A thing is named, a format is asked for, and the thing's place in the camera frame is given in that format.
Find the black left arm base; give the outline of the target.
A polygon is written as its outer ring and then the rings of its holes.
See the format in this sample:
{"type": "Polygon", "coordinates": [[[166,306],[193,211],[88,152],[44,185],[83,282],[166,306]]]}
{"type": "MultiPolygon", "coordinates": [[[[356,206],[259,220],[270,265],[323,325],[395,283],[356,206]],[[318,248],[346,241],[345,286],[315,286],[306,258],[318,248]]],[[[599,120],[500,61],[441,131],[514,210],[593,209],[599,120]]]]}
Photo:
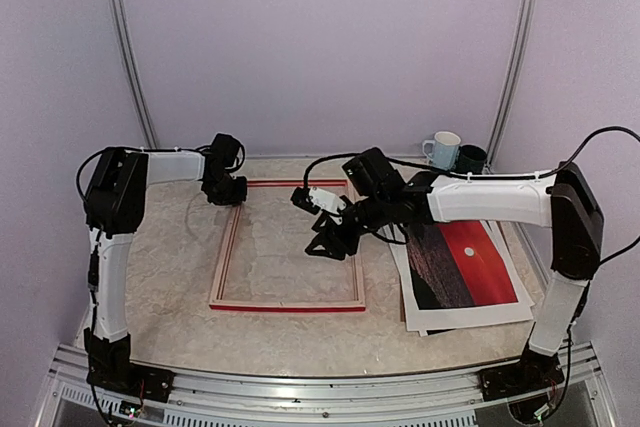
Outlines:
{"type": "Polygon", "coordinates": [[[89,358],[87,382],[90,385],[142,401],[167,403],[174,379],[175,373],[168,369],[129,361],[111,367],[89,358]]]}

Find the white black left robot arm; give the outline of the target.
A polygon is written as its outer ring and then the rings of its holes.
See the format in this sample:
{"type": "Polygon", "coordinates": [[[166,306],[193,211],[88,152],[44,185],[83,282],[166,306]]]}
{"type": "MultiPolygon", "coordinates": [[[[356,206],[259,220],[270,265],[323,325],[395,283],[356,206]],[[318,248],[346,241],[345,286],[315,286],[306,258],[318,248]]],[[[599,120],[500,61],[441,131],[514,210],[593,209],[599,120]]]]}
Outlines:
{"type": "Polygon", "coordinates": [[[195,149],[107,147],[87,187],[78,189],[92,245],[88,287],[91,324],[84,345],[89,369],[121,392],[140,381],[130,361],[131,337],[125,313],[127,266],[133,236],[145,215],[147,189],[173,182],[198,182],[208,203],[237,206],[247,198],[248,181],[235,173],[242,167],[244,145],[218,133],[195,149]]]}

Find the red sunset photo white border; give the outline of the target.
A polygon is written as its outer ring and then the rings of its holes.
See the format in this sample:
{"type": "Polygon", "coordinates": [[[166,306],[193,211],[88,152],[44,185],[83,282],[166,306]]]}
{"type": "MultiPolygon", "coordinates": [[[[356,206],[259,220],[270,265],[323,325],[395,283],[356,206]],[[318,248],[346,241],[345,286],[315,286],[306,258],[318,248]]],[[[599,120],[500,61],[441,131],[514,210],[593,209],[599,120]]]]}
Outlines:
{"type": "Polygon", "coordinates": [[[400,246],[428,335],[533,319],[535,302],[495,222],[410,226],[400,246]]]}

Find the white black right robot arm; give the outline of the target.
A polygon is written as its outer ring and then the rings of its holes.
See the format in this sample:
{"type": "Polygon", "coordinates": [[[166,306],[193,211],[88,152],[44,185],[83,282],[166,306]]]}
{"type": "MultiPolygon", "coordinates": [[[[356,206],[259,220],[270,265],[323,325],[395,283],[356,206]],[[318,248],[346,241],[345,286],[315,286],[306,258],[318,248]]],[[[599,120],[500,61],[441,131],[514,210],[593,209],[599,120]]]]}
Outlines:
{"type": "Polygon", "coordinates": [[[566,161],[550,171],[506,176],[419,167],[405,180],[398,161],[377,147],[340,158],[358,201],[313,189],[307,179],[291,195],[293,205],[319,218],[305,249],[311,256],[343,260],[357,252],[361,236],[392,224],[497,221],[551,229],[553,275],[523,360],[511,370],[518,389],[535,389],[549,376],[549,359],[578,318],[602,264],[604,216],[579,167],[566,161]]]}

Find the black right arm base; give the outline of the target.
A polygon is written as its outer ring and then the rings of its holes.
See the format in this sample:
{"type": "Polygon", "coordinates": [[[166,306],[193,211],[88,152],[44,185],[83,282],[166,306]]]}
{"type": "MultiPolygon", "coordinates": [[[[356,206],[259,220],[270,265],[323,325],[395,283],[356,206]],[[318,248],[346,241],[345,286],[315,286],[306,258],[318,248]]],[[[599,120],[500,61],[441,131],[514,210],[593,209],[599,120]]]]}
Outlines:
{"type": "Polygon", "coordinates": [[[545,356],[528,346],[517,362],[482,369],[478,377],[485,402],[558,386],[565,381],[558,354],[545,356]]]}

